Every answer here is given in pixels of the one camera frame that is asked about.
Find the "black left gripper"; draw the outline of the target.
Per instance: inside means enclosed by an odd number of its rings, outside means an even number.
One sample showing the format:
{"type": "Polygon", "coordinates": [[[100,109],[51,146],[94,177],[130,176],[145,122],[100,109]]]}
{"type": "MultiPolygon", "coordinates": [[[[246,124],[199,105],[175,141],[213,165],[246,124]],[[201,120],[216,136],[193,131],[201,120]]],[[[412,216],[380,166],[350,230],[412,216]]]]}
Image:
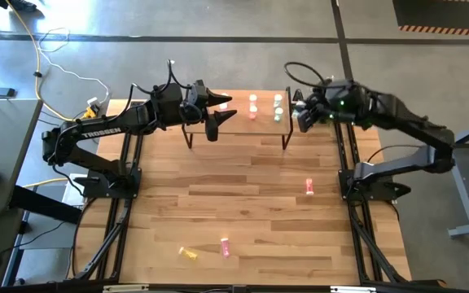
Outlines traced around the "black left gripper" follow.
{"type": "Polygon", "coordinates": [[[180,115],[184,125],[205,123],[204,130],[210,142],[218,139],[218,126],[237,114],[236,110],[214,111],[210,113],[209,107],[228,103],[232,97],[224,94],[215,94],[205,86],[202,80],[195,81],[186,91],[186,97],[180,104],[180,115]]]}

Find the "white and yellow plug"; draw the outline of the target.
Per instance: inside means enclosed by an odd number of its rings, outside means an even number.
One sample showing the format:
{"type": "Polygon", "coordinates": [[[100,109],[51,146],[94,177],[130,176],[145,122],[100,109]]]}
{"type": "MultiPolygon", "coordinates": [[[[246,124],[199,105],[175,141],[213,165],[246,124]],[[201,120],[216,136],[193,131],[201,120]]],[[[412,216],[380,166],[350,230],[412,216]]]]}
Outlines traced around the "white and yellow plug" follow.
{"type": "Polygon", "coordinates": [[[100,101],[93,97],[87,101],[88,107],[83,114],[83,118],[95,118],[100,110],[100,101]]]}

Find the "black hazard-striped floor mat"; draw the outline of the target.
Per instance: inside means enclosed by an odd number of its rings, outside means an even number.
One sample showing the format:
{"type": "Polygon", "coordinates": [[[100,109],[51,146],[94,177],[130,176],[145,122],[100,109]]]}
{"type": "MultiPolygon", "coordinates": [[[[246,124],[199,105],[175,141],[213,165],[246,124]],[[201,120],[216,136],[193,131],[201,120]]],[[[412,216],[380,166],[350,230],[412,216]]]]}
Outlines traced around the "black hazard-striped floor mat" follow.
{"type": "Polygon", "coordinates": [[[469,0],[392,0],[401,31],[469,36],[469,0]]]}

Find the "black desk support bar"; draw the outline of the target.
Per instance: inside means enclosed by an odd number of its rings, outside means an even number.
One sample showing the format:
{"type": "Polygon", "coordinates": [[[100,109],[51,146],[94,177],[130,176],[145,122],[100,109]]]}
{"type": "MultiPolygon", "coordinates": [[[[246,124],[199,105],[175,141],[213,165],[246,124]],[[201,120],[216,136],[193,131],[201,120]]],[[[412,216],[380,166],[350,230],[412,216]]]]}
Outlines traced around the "black desk support bar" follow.
{"type": "Polygon", "coordinates": [[[81,210],[66,203],[40,195],[35,191],[15,186],[9,202],[10,208],[21,208],[29,212],[48,216],[59,221],[76,224],[81,210]]]}

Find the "grey desk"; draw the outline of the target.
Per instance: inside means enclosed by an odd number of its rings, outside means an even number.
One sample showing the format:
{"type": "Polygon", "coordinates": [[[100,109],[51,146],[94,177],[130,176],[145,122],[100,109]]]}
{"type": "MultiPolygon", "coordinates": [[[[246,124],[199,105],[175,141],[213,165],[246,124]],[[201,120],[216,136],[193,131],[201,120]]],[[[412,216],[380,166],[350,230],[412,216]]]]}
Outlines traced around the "grey desk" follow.
{"type": "Polygon", "coordinates": [[[0,99],[0,212],[7,210],[42,102],[0,99]]]}

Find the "wooden shelf black metal frame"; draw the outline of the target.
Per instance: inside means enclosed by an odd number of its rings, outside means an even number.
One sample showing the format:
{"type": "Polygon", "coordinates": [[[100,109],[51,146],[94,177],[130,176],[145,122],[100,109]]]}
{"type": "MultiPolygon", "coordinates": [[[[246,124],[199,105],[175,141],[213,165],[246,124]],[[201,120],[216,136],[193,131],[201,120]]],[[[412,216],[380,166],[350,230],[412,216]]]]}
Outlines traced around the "wooden shelf black metal frame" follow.
{"type": "MultiPolygon", "coordinates": [[[[227,109],[236,110],[237,114],[219,126],[219,134],[242,134],[242,135],[280,135],[282,137],[282,149],[286,150],[291,139],[294,125],[292,122],[292,101],[291,88],[285,90],[213,90],[215,94],[227,93],[232,100],[227,103],[227,109]],[[251,103],[249,95],[255,94],[257,101],[251,103]],[[283,96],[282,120],[274,120],[274,96],[283,96]],[[249,107],[256,105],[258,108],[256,119],[249,119],[249,107]]],[[[213,107],[210,111],[225,111],[219,106],[213,107]]]]}

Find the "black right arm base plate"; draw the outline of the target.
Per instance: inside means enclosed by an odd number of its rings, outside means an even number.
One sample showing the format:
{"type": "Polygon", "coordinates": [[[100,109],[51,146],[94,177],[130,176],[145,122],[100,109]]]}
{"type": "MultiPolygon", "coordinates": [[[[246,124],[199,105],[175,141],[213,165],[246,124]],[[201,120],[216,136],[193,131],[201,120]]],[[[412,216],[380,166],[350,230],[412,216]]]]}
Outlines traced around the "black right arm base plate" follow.
{"type": "Polygon", "coordinates": [[[343,169],[338,172],[341,198],[348,202],[392,201],[411,192],[409,186],[394,182],[391,177],[364,182],[354,179],[353,174],[353,169],[343,169]]]}

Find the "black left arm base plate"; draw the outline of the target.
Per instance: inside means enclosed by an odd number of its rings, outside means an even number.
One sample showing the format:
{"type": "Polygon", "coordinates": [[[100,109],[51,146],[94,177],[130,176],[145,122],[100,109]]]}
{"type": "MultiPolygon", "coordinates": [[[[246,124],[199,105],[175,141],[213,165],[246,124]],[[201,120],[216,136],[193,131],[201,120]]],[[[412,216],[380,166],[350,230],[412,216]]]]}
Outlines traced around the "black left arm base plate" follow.
{"type": "Polygon", "coordinates": [[[89,171],[86,177],[78,177],[76,182],[84,186],[86,198],[134,199],[138,196],[142,170],[129,171],[125,179],[109,181],[102,173],[89,171]]]}

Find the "white frame bracket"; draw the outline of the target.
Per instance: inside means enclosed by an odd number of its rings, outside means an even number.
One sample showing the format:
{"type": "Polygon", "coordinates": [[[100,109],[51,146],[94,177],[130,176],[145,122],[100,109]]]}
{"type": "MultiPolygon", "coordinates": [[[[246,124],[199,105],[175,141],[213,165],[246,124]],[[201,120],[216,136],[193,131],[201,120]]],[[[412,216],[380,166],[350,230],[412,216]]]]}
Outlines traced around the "white frame bracket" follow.
{"type": "Polygon", "coordinates": [[[149,290],[149,286],[143,284],[117,284],[104,286],[102,293],[142,293],[149,290]]]}
{"type": "Polygon", "coordinates": [[[368,286],[330,286],[331,293],[377,293],[375,287],[368,286]]]}

